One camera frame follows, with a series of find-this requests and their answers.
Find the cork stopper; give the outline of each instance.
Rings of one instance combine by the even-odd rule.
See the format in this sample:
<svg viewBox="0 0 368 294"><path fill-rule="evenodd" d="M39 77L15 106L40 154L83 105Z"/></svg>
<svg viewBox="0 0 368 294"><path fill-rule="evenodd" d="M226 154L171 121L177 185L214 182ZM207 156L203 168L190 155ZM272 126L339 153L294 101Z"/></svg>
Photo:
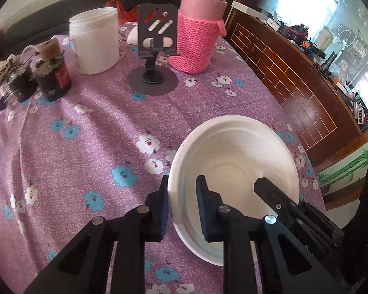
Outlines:
<svg viewBox="0 0 368 294"><path fill-rule="evenodd" d="M42 60L49 60L60 53L60 45L57 39L50 39L37 46Z"/></svg>

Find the red plastic bag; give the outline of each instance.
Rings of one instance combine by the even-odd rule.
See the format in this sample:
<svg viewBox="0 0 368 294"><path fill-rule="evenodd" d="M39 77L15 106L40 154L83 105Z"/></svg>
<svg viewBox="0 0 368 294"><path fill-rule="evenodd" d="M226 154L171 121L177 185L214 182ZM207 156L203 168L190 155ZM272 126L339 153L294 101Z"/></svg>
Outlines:
<svg viewBox="0 0 368 294"><path fill-rule="evenodd" d="M112 5L113 3L116 3L116 8L118 11L118 24L122 25L124 23L127 22L137 22L137 13L138 13L138 6L134 7L131 11L126 11L123 7L123 5L121 4L121 2L119 0L109 0L106 4L105 7L113 7ZM147 22L150 17L153 16L153 14L157 12L157 10L152 11L145 19L144 21ZM164 16L161 16L158 18L158 20L162 20L164 18Z"/></svg>

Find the table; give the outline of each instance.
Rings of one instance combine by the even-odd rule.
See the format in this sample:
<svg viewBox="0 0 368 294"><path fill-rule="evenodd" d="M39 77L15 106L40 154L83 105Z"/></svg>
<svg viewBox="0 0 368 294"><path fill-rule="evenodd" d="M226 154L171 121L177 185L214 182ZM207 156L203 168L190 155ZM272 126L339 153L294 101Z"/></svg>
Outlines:
<svg viewBox="0 0 368 294"><path fill-rule="evenodd" d="M128 34L133 23L124 27ZM136 47L122 42L113 68L82 75L67 39L56 37L66 50L69 93L51 103L37 90L0 113L0 274L15 294L94 216L112 219L142 204L185 137L217 116L252 117L277 132L296 162L300 197L325 210L287 115L222 38L206 71L175 71L177 88L151 97L126 85L126 75L143 64ZM157 64L169 66L162 56ZM222 277L221 267L185 247L171 221L161 244L146 244L147 294L222 293Z"/></svg>

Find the round stand base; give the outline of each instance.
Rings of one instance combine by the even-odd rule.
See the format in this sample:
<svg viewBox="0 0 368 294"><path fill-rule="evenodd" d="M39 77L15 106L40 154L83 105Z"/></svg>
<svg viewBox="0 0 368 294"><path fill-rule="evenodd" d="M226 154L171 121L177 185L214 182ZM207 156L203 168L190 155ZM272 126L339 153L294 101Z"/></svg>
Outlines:
<svg viewBox="0 0 368 294"><path fill-rule="evenodd" d="M137 93L150 96L159 96L170 93L177 86L177 76L169 68L157 66L155 68L163 75L158 83L150 83L144 80L145 68L140 66L132 70L127 76L127 84Z"/></svg>
<svg viewBox="0 0 368 294"><path fill-rule="evenodd" d="M145 72L143 74L143 80L149 84L158 84L164 80L164 76L159 70L156 69L152 72Z"/></svg>

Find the wooden cabinet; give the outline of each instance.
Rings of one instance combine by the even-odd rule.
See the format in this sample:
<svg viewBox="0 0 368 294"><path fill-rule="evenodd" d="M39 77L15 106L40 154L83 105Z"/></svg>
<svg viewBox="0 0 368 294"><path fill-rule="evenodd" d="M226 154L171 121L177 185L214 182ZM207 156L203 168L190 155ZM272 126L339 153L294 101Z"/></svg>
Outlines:
<svg viewBox="0 0 368 294"><path fill-rule="evenodd" d="M228 40L287 113L313 167L361 135L332 84L268 25L234 10Z"/></svg>

